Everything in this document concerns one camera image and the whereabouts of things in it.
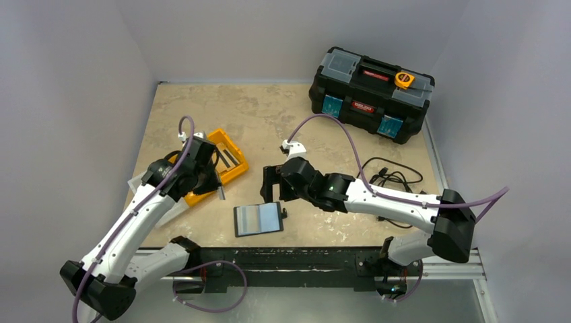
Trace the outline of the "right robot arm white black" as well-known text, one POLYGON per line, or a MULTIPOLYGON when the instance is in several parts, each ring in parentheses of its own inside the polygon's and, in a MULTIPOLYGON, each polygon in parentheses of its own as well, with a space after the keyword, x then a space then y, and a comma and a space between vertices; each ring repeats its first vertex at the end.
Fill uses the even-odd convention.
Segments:
POLYGON ((346 174, 322 174, 302 157, 263 168, 260 195, 266 203, 273 201, 275 185, 281 201, 302 199, 324 212, 369 214, 413 226, 415 231, 385 240, 378 255, 385 273, 431 256, 455 263, 470 258, 476 218, 456 191, 412 194, 371 186, 346 174))

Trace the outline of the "gold credit card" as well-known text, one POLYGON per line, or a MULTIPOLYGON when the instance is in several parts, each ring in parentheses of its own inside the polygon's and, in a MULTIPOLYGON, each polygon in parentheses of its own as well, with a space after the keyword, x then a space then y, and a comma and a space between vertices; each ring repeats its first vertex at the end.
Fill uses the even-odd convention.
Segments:
POLYGON ((238 160, 227 149, 219 149, 219 153, 218 166, 221 172, 232 170, 239 165, 238 160))

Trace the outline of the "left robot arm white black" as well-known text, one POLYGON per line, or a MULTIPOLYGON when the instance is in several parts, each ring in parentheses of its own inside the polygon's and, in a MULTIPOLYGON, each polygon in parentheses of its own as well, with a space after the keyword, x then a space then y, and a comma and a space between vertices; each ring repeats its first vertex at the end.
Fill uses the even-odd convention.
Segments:
POLYGON ((95 311, 95 319, 122 316, 142 286, 142 277, 129 264, 154 225, 188 193, 217 190, 222 182, 215 168, 217 147, 193 136, 180 151, 151 163, 135 195, 110 231, 80 261, 68 260, 60 276, 74 296, 72 320, 79 306, 95 311))

